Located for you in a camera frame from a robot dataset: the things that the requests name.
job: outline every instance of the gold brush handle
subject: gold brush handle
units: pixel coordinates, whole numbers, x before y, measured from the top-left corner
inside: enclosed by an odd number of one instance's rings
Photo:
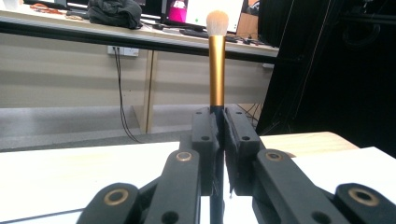
[[[224,105],[224,58],[225,36],[210,36],[210,105]]]

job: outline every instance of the keyboard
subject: keyboard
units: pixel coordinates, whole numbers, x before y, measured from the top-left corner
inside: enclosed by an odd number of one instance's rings
[[[208,39],[209,35],[207,32],[198,32],[194,30],[188,30],[188,29],[181,29],[180,33],[183,35],[189,35],[189,36],[194,36],[194,37],[200,37],[200,38],[205,38]],[[238,41],[235,39],[233,36],[225,36],[225,41],[226,42],[231,42],[231,43],[237,43]]]

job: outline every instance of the gray floor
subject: gray floor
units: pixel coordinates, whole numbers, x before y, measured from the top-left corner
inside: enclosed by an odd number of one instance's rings
[[[140,132],[131,106],[125,116],[140,142],[178,141],[191,131],[192,113],[205,106],[155,105],[151,134]],[[117,106],[0,108],[0,151],[128,144],[135,142],[123,130]]]

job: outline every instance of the white brush bristles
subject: white brush bristles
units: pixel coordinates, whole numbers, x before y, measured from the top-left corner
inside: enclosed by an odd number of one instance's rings
[[[227,13],[215,10],[206,17],[206,30],[209,36],[227,35],[228,15]]]

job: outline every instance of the power outlet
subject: power outlet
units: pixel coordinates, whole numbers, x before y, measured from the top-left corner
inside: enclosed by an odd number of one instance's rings
[[[139,49],[124,48],[124,55],[137,57],[139,56]]]
[[[123,47],[117,47],[117,46],[107,46],[107,53],[111,54],[111,55],[114,55],[114,48],[119,48],[120,49],[120,55],[123,55],[124,48]]]
[[[124,47],[117,47],[117,46],[107,46],[107,54],[114,55],[114,48],[120,49],[120,55],[123,56],[139,56],[139,49],[131,49],[131,48],[124,48]]]

